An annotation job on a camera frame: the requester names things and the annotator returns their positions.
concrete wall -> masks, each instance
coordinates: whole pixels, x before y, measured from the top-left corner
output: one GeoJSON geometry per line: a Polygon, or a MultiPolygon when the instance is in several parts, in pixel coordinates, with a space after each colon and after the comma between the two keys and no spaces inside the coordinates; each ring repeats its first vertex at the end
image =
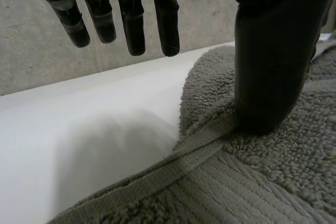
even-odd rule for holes
{"type": "MultiPolygon", "coordinates": [[[[117,0],[111,0],[117,39],[102,44],[83,0],[77,0],[91,37],[76,48],[44,0],[0,0],[0,95],[164,57],[153,0],[145,9],[146,53],[129,55],[117,0]]],[[[235,0],[178,0],[181,52],[234,39],[235,0]]]]}

white surface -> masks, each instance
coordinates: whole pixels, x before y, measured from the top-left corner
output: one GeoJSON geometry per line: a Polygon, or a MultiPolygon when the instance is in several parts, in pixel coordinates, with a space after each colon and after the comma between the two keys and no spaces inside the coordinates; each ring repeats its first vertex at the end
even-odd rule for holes
{"type": "Polygon", "coordinates": [[[0,223],[46,222],[169,155],[210,48],[0,97],[0,223]]]}

